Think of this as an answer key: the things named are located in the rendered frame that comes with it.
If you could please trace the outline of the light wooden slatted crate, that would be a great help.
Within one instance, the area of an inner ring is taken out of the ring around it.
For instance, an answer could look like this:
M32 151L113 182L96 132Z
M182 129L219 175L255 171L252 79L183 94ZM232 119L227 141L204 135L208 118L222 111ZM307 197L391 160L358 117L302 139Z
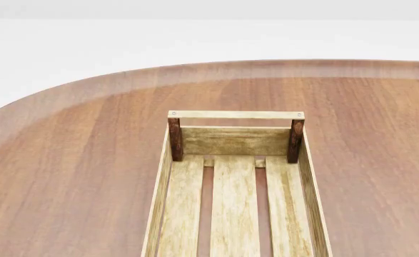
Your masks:
M333 257L305 130L291 111L169 111L141 257L195 256L213 169L210 255L260 257L256 169L275 257Z

